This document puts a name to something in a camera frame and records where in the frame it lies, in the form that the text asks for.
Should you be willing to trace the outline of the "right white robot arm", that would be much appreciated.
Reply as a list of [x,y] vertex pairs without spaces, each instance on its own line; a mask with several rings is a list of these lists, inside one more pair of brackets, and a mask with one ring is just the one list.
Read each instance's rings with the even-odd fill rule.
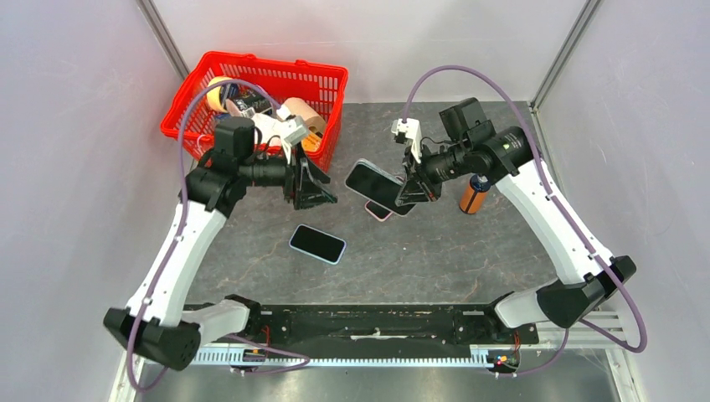
[[581,222],[545,162],[534,159],[535,147],[521,127],[497,131],[475,98],[443,110],[440,119],[450,144],[438,152],[423,145],[419,121],[394,121],[394,140],[408,147],[406,180],[395,203],[434,202],[446,181],[469,174],[484,178],[516,207],[556,270],[555,280],[490,304],[491,313],[483,320],[490,340],[503,343],[528,323],[572,327],[636,273],[629,256],[613,255]]

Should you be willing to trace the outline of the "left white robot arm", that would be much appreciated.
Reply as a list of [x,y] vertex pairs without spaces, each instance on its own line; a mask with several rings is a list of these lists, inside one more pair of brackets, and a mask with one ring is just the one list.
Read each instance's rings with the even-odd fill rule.
[[263,329],[261,305],[237,295],[199,310],[185,310],[189,287],[217,233],[250,187],[277,187],[294,209],[334,204],[330,177],[301,145],[278,157],[259,155],[260,129],[229,117],[214,131],[214,145],[184,179],[174,221],[139,289],[123,308],[112,307],[104,326],[127,351],[181,371],[200,347],[234,334],[243,342]]

